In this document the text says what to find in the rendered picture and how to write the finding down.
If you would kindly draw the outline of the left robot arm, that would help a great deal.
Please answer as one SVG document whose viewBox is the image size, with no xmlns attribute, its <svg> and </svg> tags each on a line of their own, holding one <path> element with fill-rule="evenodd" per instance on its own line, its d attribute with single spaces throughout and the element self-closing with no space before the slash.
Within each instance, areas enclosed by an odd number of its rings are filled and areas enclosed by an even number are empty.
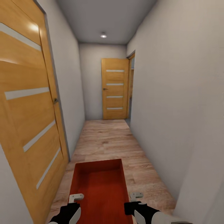
<svg viewBox="0 0 224 224">
<path fill-rule="evenodd" d="M 60 213 L 54 216 L 48 224 L 76 224 L 81 216 L 81 207 L 74 201 L 83 198 L 83 194 L 70 195 L 67 206 L 62 206 Z"/>
</svg>

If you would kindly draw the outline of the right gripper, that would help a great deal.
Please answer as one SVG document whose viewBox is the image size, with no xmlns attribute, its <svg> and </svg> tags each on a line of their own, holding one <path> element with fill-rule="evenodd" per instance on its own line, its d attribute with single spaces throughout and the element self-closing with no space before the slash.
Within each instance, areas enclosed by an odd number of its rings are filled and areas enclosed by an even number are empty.
<svg viewBox="0 0 224 224">
<path fill-rule="evenodd" d="M 133 214 L 133 205 L 135 203 L 139 203 L 140 201 L 136 201 L 136 202 L 124 202 L 124 212 L 125 215 L 134 215 Z"/>
</svg>

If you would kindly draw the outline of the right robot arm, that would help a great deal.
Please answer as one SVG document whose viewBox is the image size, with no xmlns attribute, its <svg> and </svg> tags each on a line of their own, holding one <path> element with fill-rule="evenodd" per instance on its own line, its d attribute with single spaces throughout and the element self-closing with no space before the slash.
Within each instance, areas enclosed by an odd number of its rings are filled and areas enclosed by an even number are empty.
<svg viewBox="0 0 224 224">
<path fill-rule="evenodd" d="M 174 217 L 159 210 L 147 206 L 146 203 L 136 201 L 142 198 L 143 193 L 131 192 L 130 202 L 124 202 L 125 215 L 135 216 L 137 224 L 194 224 L 186 219 Z"/>
</svg>

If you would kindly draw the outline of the storage box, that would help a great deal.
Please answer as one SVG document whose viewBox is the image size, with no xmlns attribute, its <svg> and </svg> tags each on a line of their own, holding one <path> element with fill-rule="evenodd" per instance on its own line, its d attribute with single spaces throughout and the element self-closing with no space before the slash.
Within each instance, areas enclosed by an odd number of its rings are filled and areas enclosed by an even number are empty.
<svg viewBox="0 0 224 224">
<path fill-rule="evenodd" d="M 70 195 L 77 200 L 81 216 L 76 224 L 133 224 L 125 215 L 124 202 L 130 202 L 122 159 L 76 163 Z"/>
</svg>

